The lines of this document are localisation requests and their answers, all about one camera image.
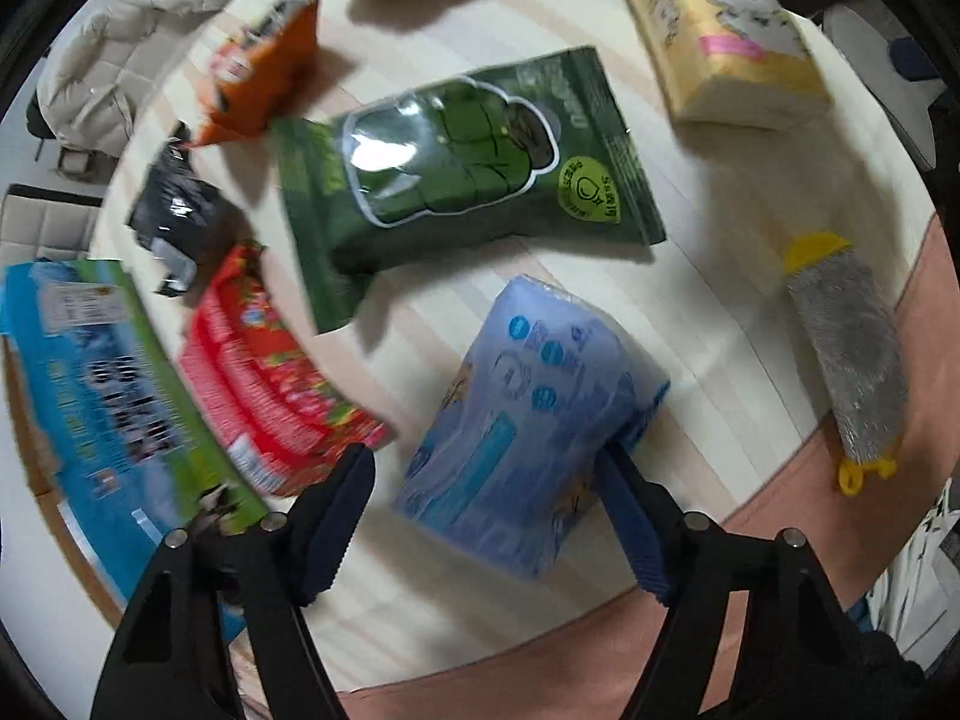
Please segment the red snack bag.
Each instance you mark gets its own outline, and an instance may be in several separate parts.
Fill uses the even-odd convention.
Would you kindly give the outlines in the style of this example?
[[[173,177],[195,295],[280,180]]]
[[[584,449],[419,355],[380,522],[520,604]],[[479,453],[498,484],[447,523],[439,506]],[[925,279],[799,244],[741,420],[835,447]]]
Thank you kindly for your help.
[[[256,493],[295,497],[348,445],[391,429],[344,397],[288,330],[263,282],[263,247],[233,247],[185,329],[179,367],[213,436]]]

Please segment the silver yellow scrubber sponge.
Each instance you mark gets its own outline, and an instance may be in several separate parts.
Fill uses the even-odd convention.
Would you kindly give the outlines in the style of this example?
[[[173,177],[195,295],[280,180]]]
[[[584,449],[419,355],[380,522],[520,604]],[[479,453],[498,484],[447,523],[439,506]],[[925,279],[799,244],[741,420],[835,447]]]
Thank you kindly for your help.
[[[843,447],[838,488],[854,497],[867,476],[889,479],[898,468],[908,384],[895,322],[872,270],[834,232],[795,238],[782,268]]]

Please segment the black snack bag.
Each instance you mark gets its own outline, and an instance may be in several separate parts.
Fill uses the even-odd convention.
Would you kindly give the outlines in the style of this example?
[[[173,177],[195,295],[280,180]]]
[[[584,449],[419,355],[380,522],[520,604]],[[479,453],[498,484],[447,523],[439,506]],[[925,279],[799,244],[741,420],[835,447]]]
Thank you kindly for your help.
[[[155,289],[178,298],[194,288],[200,270],[223,244],[228,202],[192,166],[192,130],[179,122],[146,171],[128,213],[135,241],[164,270]]]

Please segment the orange snack bag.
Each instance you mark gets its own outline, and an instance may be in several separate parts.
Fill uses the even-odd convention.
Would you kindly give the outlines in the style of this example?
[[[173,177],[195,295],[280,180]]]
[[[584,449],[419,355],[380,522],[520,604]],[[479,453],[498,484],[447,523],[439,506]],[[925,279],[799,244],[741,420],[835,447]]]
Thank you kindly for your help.
[[[290,109],[316,75],[320,0],[275,0],[213,52],[192,148],[251,140]]]

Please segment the beige puffer jacket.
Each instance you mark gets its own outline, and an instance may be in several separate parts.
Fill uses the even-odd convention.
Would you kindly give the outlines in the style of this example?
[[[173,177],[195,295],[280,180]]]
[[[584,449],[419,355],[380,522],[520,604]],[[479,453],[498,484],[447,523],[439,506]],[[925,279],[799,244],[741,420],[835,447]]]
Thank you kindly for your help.
[[[88,0],[50,46],[36,99],[55,140],[121,156],[194,32],[231,0]]]

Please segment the beige tufted bench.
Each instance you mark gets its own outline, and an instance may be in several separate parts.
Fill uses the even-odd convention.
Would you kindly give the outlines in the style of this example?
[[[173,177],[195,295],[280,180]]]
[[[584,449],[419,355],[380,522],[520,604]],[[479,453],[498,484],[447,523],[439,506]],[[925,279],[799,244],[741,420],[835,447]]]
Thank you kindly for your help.
[[[2,270],[35,260],[82,259],[101,203],[93,195],[11,184],[2,199]]]

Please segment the green snack bag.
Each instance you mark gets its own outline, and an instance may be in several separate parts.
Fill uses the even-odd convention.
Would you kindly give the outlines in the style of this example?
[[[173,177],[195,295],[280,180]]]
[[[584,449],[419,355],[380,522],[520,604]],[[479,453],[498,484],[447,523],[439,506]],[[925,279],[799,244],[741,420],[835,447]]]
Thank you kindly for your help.
[[[664,223],[592,46],[270,125],[314,328],[377,273],[509,236],[660,244]]]

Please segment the striped table cloth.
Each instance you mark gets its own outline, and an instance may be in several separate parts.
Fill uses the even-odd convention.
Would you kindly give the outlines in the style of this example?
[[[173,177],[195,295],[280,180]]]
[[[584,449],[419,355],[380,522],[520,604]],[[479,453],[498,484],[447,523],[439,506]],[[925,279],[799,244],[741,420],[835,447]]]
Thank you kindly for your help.
[[[669,374],[638,449],[680,504],[739,532],[794,525],[811,537],[843,603],[882,574],[955,463],[946,408],[950,349],[926,348],[957,305],[944,234],[887,117],[846,60],[804,28],[835,105],[807,127],[674,127],[625,0],[322,0],[313,119],[474,68],[590,44],[601,54],[641,154],[667,238],[626,245],[505,239],[377,278],[358,319],[309,322],[267,143],[207,146],[194,163],[265,245],[265,278],[317,364],[397,437],[334,588],[308,611],[338,689],[385,712],[420,692],[498,700],[511,686],[624,695],[661,624],[636,592],[607,518],[589,512],[555,567],[524,582],[470,561],[394,514],[392,498],[488,309],[517,275],[610,314]],[[827,394],[781,270],[804,232],[851,239],[898,304],[918,385],[900,470],[848,497],[836,486]]]

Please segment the blue tissue pack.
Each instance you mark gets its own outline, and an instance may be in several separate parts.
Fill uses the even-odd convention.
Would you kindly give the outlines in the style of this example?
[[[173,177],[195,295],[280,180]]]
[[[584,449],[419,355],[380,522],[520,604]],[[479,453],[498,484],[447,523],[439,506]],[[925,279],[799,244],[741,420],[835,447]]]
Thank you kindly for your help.
[[[612,320],[517,277],[494,300],[395,498],[418,527],[521,578],[589,507],[609,440],[635,449],[670,380]]]

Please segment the yellow tissue pack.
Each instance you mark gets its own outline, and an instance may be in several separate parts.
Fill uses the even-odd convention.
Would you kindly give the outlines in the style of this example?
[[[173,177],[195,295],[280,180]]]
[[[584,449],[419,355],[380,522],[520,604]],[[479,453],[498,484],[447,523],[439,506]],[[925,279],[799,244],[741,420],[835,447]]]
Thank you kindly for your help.
[[[674,121],[789,130],[832,96],[778,0],[626,0]]]

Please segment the cardboard box with printed flap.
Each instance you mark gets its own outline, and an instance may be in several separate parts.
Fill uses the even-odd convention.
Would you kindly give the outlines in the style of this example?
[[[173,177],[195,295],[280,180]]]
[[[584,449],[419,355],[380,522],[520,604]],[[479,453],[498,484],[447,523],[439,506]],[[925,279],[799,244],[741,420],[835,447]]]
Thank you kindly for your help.
[[[228,494],[229,533],[267,512],[195,408],[115,260],[35,260],[5,271],[2,332],[52,452],[59,511],[117,603],[163,536]]]

